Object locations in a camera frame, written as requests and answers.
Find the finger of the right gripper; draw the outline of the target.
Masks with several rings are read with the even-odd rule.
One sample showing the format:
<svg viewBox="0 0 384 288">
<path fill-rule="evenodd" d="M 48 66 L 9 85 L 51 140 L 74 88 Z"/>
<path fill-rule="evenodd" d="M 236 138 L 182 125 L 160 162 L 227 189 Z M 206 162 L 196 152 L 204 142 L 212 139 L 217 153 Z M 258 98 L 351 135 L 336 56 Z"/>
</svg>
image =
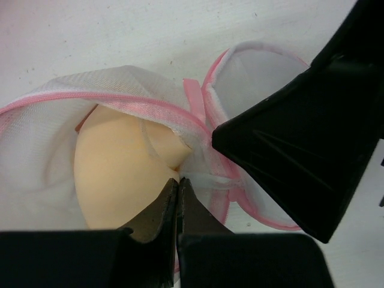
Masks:
<svg viewBox="0 0 384 288">
<path fill-rule="evenodd" d="M 216 128 L 243 168 L 327 243 L 383 137 L 383 2 L 358 1 L 309 69 Z"/>
</svg>

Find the white mesh laundry bag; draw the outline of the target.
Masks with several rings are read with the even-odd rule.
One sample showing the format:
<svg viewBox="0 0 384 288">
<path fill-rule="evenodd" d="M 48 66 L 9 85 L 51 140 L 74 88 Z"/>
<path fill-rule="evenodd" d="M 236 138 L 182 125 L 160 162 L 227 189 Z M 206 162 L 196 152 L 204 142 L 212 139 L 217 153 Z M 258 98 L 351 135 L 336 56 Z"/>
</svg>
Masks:
<svg viewBox="0 0 384 288">
<path fill-rule="evenodd" d="M 135 66 L 55 78 L 1 108 L 1 230 L 89 228 L 76 194 L 74 152 L 97 106 L 170 128 L 192 153 L 178 167 L 204 207 L 224 223 L 236 202 L 279 230 L 298 225 L 237 164 L 212 147 L 220 124 L 307 69 L 274 46 L 248 41 L 220 55 L 205 81 L 181 84 Z"/>
</svg>

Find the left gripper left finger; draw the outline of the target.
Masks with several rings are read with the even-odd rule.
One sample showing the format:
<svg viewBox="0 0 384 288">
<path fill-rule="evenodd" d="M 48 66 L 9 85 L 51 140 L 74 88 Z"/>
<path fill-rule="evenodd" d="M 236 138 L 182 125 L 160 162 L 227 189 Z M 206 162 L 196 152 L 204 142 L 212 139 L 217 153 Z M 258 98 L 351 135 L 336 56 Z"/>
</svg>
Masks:
<svg viewBox="0 0 384 288">
<path fill-rule="evenodd" d="M 172 287 L 178 183 L 115 230 L 1 233 L 2 287 Z"/>
</svg>

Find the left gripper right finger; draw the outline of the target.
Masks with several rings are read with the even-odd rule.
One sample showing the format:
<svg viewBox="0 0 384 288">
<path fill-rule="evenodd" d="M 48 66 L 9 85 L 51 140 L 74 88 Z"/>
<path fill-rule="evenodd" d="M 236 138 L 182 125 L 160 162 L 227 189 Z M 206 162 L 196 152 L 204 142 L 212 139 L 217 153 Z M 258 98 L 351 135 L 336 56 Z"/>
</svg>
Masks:
<svg viewBox="0 0 384 288">
<path fill-rule="evenodd" d="M 300 233 L 235 234 L 179 183 L 181 287 L 333 287 L 319 246 Z"/>
</svg>

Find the beige bra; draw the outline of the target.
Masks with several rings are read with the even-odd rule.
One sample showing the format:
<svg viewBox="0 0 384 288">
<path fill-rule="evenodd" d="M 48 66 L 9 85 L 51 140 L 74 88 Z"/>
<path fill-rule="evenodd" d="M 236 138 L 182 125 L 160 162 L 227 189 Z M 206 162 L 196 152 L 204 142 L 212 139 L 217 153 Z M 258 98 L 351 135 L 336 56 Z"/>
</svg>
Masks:
<svg viewBox="0 0 384 288">
<path fill-rule="evenodd" d="M 115 229 L 161 193 L 192 153 L 167 126 L 97 106 L 80 127 L 74 182 L 90 229 Z"/>
</svg>

